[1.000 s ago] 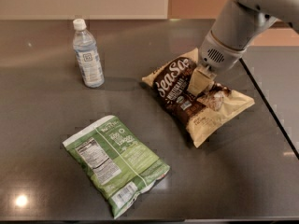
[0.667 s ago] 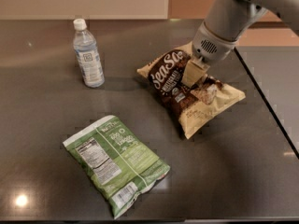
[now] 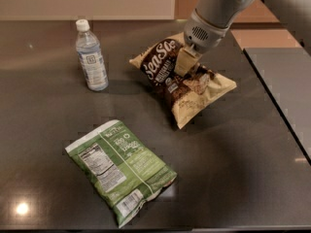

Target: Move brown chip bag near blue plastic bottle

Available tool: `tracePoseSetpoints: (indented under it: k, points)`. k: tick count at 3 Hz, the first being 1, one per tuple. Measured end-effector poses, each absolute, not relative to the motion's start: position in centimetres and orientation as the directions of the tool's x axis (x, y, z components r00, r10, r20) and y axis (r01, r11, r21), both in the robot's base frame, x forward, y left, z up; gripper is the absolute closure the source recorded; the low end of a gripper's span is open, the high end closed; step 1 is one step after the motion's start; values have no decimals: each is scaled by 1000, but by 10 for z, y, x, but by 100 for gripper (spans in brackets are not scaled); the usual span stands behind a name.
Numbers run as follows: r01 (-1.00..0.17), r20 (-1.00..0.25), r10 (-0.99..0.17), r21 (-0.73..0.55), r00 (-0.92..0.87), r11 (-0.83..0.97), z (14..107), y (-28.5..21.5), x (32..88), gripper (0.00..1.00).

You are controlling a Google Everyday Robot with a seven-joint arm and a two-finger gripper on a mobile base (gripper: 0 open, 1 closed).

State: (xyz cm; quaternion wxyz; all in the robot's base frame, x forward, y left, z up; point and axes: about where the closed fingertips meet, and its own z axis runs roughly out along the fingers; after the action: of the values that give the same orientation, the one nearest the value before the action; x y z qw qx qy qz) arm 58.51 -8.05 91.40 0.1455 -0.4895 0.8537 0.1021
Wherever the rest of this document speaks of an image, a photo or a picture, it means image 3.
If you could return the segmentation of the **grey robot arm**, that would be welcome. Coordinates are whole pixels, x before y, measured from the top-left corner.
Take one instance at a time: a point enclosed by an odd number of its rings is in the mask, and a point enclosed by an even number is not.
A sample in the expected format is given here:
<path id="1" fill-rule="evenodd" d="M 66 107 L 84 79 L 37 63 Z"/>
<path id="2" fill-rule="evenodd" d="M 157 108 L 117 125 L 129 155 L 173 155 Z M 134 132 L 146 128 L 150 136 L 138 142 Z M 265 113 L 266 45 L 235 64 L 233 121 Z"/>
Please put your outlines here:
<path id="1" fill-rule="evenodd" d="M 198 0 L 184 27 L 175 73 L 184 76 L 225 37 L 236 18 L 259 1 L 311 54 L 311 0 Z"/>

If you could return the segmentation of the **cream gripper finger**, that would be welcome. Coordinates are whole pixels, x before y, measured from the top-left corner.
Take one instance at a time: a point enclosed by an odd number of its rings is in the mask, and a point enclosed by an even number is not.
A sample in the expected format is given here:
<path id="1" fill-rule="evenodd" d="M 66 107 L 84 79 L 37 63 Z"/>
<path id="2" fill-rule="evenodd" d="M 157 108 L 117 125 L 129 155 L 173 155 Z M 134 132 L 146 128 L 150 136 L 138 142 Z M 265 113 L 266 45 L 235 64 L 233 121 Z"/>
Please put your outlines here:
<path id="1" fill-rule="evenodd" d="M 194 46 L 184 46 L 180 49 L 174 72 L 183 77 L 198 62 L 202 54 L 194 49 Z"/>

